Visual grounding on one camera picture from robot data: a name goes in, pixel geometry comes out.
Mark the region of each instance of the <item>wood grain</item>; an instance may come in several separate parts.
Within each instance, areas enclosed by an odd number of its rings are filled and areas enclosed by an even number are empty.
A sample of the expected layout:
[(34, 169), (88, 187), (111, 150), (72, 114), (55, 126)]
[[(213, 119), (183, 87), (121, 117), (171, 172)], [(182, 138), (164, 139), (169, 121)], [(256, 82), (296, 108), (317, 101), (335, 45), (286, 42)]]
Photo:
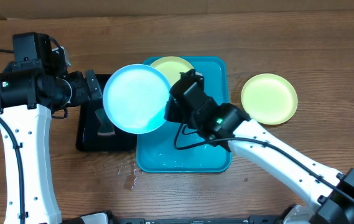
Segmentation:
[[(155, 55), (216, 55), (226, 63), (230, 99), (239, 106), (250, 77), (281, 75), (296, 88), (299, 107), (270, 132), (327, 166), (354, 167), (354, 11), (0, 21), (0, 48), (12, 48), (12, 34), (32, 30), (68, 49), (69, 71), (112, 73)], [(0, 71), (10, 60), (0, 54)], [(234, 157), (222, 174), (148, 174), (134, 153), (78, 152), (78, 115), (73, 108), (51, 127), (52, 176), (64, 218), (107, 209), (119, 217), (245, 217), (302, 203), (244, 158)], [(136, 186), (127, 190), (134, 169)], [(5, 207), (0, 139), (0, 223)]]

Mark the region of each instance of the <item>wooden table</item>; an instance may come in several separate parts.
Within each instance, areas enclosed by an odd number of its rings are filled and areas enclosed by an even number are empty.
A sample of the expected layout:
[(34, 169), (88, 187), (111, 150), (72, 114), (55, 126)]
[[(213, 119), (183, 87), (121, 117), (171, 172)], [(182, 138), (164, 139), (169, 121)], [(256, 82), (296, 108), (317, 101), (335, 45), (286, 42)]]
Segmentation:
[[(12, 34), (33, 30), (67, 48), (70, 72), (112, 73), (155, 55), (216, 55), (226, 63), (230, 99), (239, 106), (250, 77), (281, 75), (296, 88), (299, 107), (270, 132), (327, 166), (354, 167), (354, 11), (0, 21), (0, 48), (12, 49)], [(12, 59), (0, 54), (0, 72)], [(234, 157), (222, 174), (148, 174), (140, 172), (135, 153), (78, 152), (78, 115), (79, 108), (70, 109), (68, 119), (52, 121), (50, 132), (64, 218), (108, 209), (119, 217), (246, 217), (302, 203), (244, 158)], [(6, 194), (0, 138), (0, 223)]]

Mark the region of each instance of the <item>teal tray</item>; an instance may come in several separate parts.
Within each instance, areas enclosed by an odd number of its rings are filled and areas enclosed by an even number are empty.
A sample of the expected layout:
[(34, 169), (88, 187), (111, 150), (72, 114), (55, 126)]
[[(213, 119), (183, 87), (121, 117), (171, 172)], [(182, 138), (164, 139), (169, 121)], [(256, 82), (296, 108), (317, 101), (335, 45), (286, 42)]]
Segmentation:
[[(147, 59), (150, 65), (160, 57)], [(218, 103), (229, 102), (225, 63), (218, 57), (182, 57), (205, 77), (205, 93)], [(159, 129), (137, 136), (137, 164), (146, 172), (223, 172), (232, 161), (232, 155), (221, 146), (210, 145), (179, 151), (174, 149), (174, 138), (179, 124), (166, 121)], [(178, 137), (178, 146), (203, 141), (196, 134)]]

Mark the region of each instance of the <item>blue plate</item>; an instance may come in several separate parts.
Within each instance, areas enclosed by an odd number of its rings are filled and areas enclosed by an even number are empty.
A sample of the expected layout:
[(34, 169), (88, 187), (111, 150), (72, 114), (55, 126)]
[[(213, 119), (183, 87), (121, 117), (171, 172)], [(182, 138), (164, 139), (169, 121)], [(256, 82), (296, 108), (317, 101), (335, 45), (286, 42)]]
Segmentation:
[[(150, 65), (160, 57), (147, 59)], [(218, 103), (228, 102), (226, 67), (218, 57), (182, 57), (205, 77), (205, 93)], [(178, 151), (174, 138), (179, 124), (166, 121), (159, 129), (137, 136), (137, 164), (146, 172), (223, 172), (232, 161), (232, 155), (221, 146), (210, 145)], [(177, 145), (186, 146), (203, 139), (196, 134), (179, 135)]]
[(156, 130), (165, 123), (170, 83), (148, 65), (120, 68), (106, 82), (103, 108), (119, 129), (133, 134)]

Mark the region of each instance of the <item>yellow plate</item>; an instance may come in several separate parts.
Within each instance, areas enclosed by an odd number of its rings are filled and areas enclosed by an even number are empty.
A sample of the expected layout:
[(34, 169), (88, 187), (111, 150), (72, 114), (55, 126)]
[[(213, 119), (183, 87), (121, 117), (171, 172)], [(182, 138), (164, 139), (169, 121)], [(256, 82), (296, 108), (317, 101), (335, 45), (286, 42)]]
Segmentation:
[(298, 98), (293, 86), (274, 74), (250, 78), (241, 91), (241, 103), (252, 118), (263, 124), (281, 124), (297, 109)]
[(159, 58), (151, 66), (160, 71), (171, 86), (181, 78), (180, 72), (187, 72), (193, 69), (193, 66), (188, 61), (174, 56)]

